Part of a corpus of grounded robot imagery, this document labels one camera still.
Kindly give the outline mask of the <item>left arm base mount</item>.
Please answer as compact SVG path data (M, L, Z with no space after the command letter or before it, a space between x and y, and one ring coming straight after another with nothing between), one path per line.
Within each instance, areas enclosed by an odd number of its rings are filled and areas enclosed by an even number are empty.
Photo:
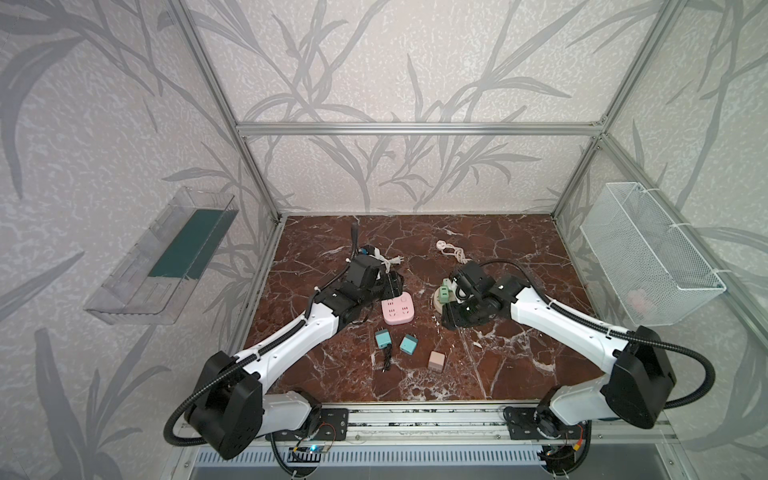
M349 426L350 410L324 406L311 394L299 390L298 394L310 404L308 418L298 430L283 430L274 434L277 441L343 441Z

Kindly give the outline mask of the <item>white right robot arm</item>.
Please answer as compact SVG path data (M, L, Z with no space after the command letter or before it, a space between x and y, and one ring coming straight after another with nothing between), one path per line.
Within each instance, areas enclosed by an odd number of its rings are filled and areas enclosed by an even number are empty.
M492 320L513 320L569 347L602 371L577 385L556 386L539 402L538 431L549 438L583 422L615 419L641 429L656 424L676 384L659 336L642 327L631 332L584 315L552 299L532 281L514 275L494 279L469 262L447 280L454 297L442 307L449 330Z

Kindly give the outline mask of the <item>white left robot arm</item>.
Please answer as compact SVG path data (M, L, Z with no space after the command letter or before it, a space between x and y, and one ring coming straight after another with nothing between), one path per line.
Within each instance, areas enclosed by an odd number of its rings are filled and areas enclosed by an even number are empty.
M272 394L270 388L313 348L357 321L366 307L400 296L403 278L394 268L401 261L357 253L276 333L234 355L212 355L194 392L166 422L165 441L178 447L208 445L229 460L256 438L305 428L318 403L307 394Z

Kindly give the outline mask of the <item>mint green charger cube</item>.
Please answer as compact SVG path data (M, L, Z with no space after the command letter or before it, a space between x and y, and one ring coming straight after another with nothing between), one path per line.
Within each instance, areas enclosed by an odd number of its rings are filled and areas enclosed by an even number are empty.
M447 303L449 303L451 301L451 295L450 296L448 296L448 295L441 295L439 288L436 291L436 294L437 294L436 299L437 299L437 301L441 305L447 304Z

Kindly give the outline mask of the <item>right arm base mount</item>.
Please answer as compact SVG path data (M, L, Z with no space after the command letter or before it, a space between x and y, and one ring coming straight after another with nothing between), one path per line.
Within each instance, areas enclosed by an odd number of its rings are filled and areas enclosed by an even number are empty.
M502 415L511 440L576 442L583 438L582 425L565 425L536 407L508 405Z

